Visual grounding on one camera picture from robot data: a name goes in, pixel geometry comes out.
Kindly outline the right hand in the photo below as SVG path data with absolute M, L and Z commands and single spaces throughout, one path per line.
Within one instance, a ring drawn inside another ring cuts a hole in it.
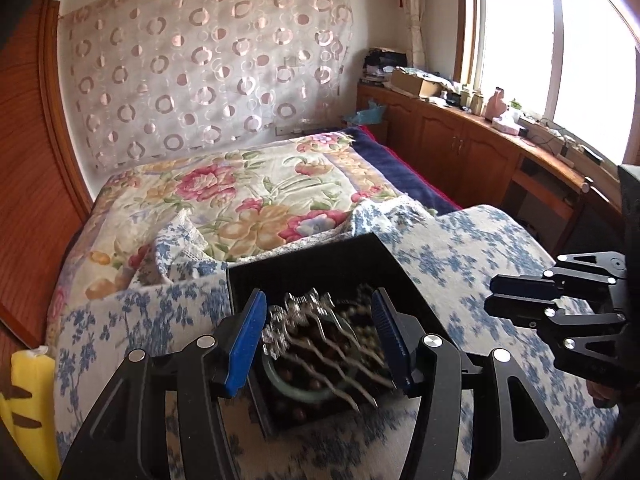
M 586 381 L 588 393 L 597 408 L 612 408 L 617 404 L 618 392 L 595 382 Z

